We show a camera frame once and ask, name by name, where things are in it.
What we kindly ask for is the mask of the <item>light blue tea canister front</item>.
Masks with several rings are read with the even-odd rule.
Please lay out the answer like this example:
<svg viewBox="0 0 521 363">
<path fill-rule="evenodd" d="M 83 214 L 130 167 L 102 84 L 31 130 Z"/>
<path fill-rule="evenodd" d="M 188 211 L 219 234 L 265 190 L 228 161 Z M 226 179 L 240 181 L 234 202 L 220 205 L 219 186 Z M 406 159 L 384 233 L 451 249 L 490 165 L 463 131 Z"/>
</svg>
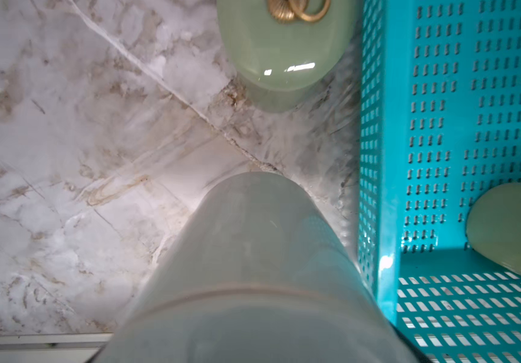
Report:
<svg viewBox="0 0 521 363">
<path fill-rule="evenodd" d="M 418 362 L 310 196 L 268 172 L 203 199 L 94 362 Z"/>
</svg>

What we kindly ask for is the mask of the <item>olive green tea canister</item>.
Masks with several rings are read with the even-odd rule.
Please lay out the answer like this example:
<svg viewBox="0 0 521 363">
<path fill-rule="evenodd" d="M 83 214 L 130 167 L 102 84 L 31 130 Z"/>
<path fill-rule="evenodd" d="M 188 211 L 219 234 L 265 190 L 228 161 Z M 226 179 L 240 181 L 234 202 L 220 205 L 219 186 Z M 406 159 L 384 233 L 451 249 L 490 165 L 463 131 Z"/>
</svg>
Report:
<svg viewBox="0 0 521 363">
<path fill-rule="evenodd" d="M 340 61 L 361 1 L 218 1 L 219 31 L 245 95 L 262 111 L 301 104 Z"/>
</svg>

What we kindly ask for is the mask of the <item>teal plastic perforated basket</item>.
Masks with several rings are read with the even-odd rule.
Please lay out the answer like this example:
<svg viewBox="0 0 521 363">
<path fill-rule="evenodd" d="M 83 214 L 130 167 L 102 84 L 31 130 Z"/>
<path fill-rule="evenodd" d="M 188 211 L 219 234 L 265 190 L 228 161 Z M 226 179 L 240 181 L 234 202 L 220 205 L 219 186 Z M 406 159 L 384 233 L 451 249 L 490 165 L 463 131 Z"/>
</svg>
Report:
<svg viewBox="0 0 521 363">
<path fill-rule="evenodd" d="M 363 6 L 358 263 L 438 362 L 521 362 L 521 275 L 473 251 L 469 210 L 521 183 L 521 1 Z"/>
</svg>

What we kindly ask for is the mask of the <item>yellow tea canister front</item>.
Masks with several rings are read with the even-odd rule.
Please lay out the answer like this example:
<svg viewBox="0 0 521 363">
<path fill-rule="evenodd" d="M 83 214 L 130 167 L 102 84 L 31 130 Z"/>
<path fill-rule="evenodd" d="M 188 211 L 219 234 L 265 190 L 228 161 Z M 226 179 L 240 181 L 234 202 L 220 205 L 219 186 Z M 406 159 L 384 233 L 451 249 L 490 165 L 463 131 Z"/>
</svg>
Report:
<svg viewBox="0 0 521 363">
<path fill-rule="evenodd" d="M 521 183 L 497 186 L 478 198 L 466 237 L 483 257 L 521 275 Z"/>
</svg>

